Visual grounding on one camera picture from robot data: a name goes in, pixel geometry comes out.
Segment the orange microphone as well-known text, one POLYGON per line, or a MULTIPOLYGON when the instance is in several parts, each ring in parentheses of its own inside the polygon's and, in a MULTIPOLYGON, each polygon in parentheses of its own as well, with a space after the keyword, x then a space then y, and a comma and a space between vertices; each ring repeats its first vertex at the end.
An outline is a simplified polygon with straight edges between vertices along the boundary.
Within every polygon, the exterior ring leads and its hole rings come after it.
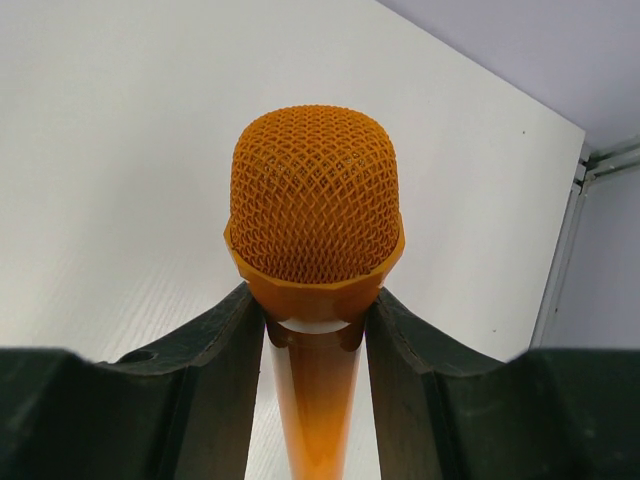
POLYGON ((405 246, 389 135, 339 106, 258 117, 233 152, 224 238, 265 314, 291 475, 339 479, 365 315, 405 246))

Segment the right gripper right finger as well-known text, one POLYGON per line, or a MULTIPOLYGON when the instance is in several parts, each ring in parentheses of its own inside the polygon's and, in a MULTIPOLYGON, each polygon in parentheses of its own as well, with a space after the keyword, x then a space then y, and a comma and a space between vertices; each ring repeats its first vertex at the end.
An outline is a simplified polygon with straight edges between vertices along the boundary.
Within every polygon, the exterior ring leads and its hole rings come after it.
POLYGON ((388 291, 366 347, 385 479, 635 479, 639 355, 534 349, 481 354, 388 291))

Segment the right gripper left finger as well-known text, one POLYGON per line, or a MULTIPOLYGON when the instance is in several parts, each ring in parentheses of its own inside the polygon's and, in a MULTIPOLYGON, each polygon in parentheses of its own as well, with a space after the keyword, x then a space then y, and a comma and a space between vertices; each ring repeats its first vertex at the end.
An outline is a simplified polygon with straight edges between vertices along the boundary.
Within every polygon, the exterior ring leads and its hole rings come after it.
POLYGON ((5 479, 241 479, 263 345, 246 285, 114 363, 1 352, 5 479))

